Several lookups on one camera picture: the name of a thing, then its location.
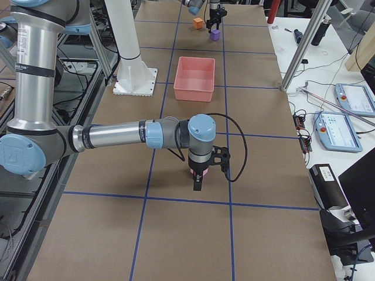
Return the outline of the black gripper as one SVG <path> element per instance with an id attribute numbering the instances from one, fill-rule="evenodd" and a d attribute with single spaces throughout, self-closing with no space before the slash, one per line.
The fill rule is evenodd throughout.
<path id="1" fill-rule="evenodd" d="M 216 29 L 220 29 L 222 18 L 227 15 L 225 7 L 221 3 L 210 3 L 209 4 L 209 19 L 206 21 L 206 27 L 208 32 L 212 32 L 212 26 L 216 24 Z"/>
<path id="2" fill-rule="evenodd" d="M 190 167 L 190 172 L 193 174 L 193 190 L 201 191 L 202 190 L 202 177 L 205 176 L 209 169 L 209 161 L 205 162 L 196 162 L 192 159 L 188 159 L 188 165 Z"/>

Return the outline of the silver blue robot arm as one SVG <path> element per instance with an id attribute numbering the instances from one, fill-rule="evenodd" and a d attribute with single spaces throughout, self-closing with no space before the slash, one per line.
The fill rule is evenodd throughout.
<path id="1" fill-rule="evenodd" d="M 216 124 L 198 114 L 117 125 L 57 126 L 52 121 L 57 37 L 89 33 L 89 1 L 13 1 L 18 25 L 15 113 L 1 138 L 1 166 L 21 176 L 36 173 L 74 153 L 106 146 L 145 143 L 153 149 L 188 149 L 193 188 L 214 163 Z"/>
<path id="2" fill-rule="evenodd" d="M 203 21 L 209 33 L 212 32 L 214 26 L 219 30 L 222 19 L 227 15 L 225 7 L 219 0 L 180 0 L 180 3 L 187 7 L 192 15 L 197 15 L 204 4 L 206 4 L 205 9 L 209 6 L 209 17 L 207 19 L 205 18 L 206 11 L 203 12 Z"/>

